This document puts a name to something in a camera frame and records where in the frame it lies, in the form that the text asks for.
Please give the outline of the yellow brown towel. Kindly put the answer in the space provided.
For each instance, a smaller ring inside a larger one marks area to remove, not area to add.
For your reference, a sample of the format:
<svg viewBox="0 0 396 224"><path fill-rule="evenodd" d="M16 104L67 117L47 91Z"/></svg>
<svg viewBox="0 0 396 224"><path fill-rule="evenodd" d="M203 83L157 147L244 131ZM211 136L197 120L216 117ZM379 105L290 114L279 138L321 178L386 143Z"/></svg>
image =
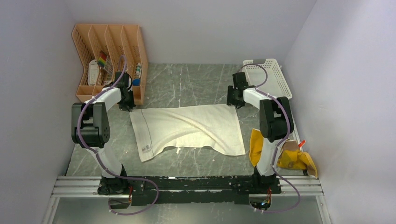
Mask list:
<svg viewBox="0 0 396 224"><path fill-rule="evenodd" d="M300 149L304 143L305 141L298 144L295 140L286 140L282 145L282 149L278 151L280 155L278 157L277 167L293 170L306 170L308 175L318 179L318 171L313 159L308 152L303 152ZM254 167L257 167L257 164L260 161L264 146L269 146L269 144L264 142L264 137L260 130L253 129L250 137L249 159Z"/></svg>

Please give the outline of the cream white towel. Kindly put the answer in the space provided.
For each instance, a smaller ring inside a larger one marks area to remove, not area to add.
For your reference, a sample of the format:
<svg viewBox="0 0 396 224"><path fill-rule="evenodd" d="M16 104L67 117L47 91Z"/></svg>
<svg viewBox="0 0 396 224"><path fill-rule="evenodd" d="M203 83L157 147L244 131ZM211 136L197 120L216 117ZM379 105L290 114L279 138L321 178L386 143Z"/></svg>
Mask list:
<svg viewBox="0 0 396 224"><path fill-rule="evenodd" d="M166 147L211 147L227 156L246 153L233 106L148 108L129 115L141 162L153 159Z"/></svg>

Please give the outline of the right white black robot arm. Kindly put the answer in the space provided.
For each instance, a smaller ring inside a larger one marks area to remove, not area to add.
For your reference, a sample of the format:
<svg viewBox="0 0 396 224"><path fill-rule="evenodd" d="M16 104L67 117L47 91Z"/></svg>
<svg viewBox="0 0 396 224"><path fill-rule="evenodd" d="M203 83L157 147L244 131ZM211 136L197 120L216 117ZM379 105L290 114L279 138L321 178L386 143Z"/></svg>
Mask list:
<svg viewBox="0 0 396 224"><path fill-rule="evenodd" d="M259 137L262 146L254 165L252 188L264 193L277 183L276 163L284 142L294 130L289 99L274 97L257 87L249 85L244 72L234 73L233 85L227 89L227 105L237 109L250 104L259 110Z"/></svg>

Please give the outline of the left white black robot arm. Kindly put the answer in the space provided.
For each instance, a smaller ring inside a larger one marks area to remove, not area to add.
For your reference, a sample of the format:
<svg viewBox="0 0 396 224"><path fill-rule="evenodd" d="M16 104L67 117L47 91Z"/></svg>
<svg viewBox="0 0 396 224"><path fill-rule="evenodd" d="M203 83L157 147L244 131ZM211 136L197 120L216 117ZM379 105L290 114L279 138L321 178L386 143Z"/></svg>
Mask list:
<svg viewBox="0 0 396 224"><path fill-rule="evenodd" d="M114 105L129 112L135 103L131 77L126 72L118 71L115 78L114 82L90 100L72 105L71 137L74 143L91 153L99 164L102 172L101 188L123 194L129 188L129 180L123 165L106 146L111 135L107 112Z"/></svg>

